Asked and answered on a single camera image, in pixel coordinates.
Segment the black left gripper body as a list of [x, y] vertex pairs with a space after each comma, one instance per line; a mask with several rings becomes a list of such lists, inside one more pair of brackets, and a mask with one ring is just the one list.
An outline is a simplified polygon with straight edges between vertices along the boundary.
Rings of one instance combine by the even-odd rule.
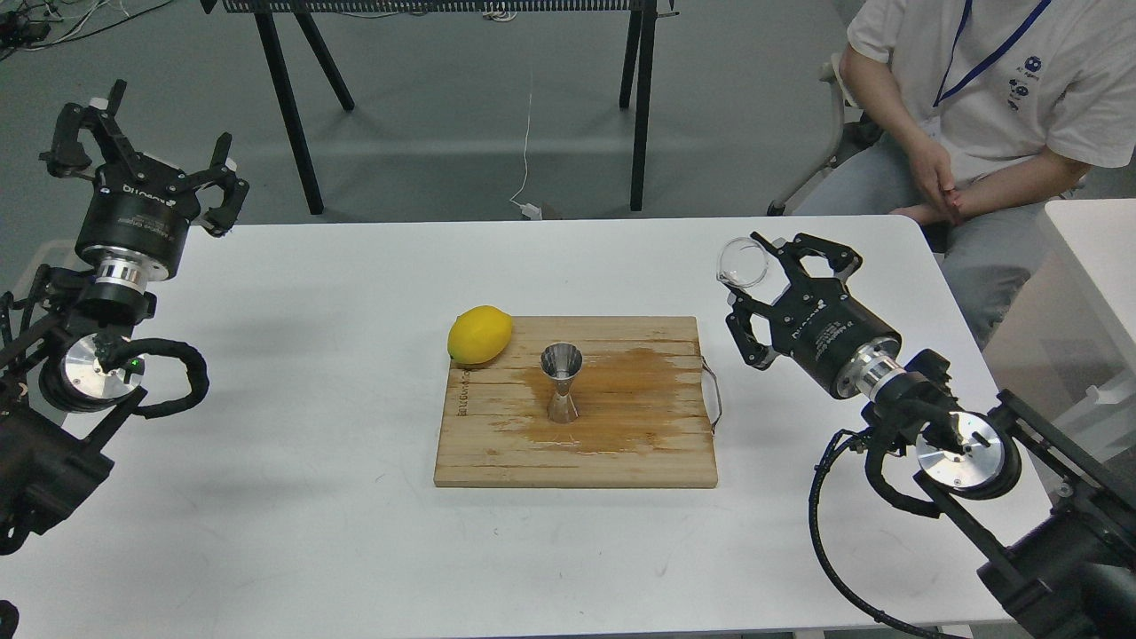
[[190, 223], [172, 206], [147, 193], [98, 189], [75, 242], [75, 254], [89, 265], [117, 250], [137, 254], [157, 265], [158, 279], [178, 274]]

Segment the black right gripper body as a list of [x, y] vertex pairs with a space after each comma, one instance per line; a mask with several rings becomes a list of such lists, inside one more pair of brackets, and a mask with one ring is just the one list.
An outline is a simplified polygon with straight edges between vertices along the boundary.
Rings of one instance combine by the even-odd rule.
[[763, 367], [782, 352], [833, 398], [875, 398], [903, 372], [897, 332], [857, 302], [840, 280], [788, 287], [763, 316], [772, 340]]

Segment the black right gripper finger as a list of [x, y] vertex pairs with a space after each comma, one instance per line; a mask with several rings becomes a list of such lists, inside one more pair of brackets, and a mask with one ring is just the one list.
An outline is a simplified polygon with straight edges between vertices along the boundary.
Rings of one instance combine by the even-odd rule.
[[[782, 298], [783, 296], [776, 302], [765, 304], [753, 299], [742, 288], [728, 288], [730, 315], [726, 317], [725, 323], [747, 367], [768, 370], [778, 356], [791, 356], [791, 339], [787, 327], [791, 321], [785, 320], [788, 306], [783, 302]], [[759, 343], [755, 339], [753, 332], [754, 315], [762, 316], [769, 322], [771, 345]]]
[[[836, 294], [847, 298], [847, 279], [863, 266], [863, 258], [854, 249], [820, 236], [799, 233], [791, 241], [783, 238], [769, 241], [758, 232], [752, 232], [750, 238], [780, 265], [784, 273], [774, 279], [771, 287], [759, 287], [761, 298], [783, 298], [790, 294]], [[820, 279], [810, 274], [803, 263], [807, 258], [826, 262], [832, 275]]]

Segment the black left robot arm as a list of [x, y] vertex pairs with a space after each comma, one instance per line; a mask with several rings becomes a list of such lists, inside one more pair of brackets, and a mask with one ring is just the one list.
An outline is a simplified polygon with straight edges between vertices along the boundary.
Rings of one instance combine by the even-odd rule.
[[249, 186], [217, 138], [209, 166], [143, 153], [116, 115], [126, 91], [62, 106], [41, 153], [56, 179], [92, 193], [67, 265], [32, 265], [26, 294], [3, 294], [3, 554], [85, 503], [114, 466], [103, 449], [130, 418], [191, 410], [209, 390], [192, 345], [134, 330], [178, 275], [187, 239], [233, 227]]

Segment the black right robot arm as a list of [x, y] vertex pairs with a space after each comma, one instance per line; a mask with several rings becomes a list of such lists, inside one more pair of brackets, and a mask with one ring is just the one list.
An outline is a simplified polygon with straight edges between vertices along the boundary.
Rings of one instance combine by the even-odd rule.
[[[718, 280], [730, 296], [726, 325], [747, 367], [784, 355], [829, 396], [864, 396], [864, 429], [840, 430], [813, 470], [809, 533], [824, 574], [885, 626], [929, 638], [857, 595], [829, 561], [819, 504], [832, 465], [864, 454], [864, 478], [897, 511], [947, 517], [986, 558], [978, 576], [1035, 638], [1131, 638], [1135, 514], [1124, 481], [1011, 391], [988, 413], [966, 410], [949, 387], [949, 360], [927, 349], [897, 364], [901, 337], [847, 291], [863, 265], [852, 248], [810, 234], [730, 240]], [[1011, 546], [964, 509], [1009, 493], [1033, 453], [1060, 480], [1049, 518]]]

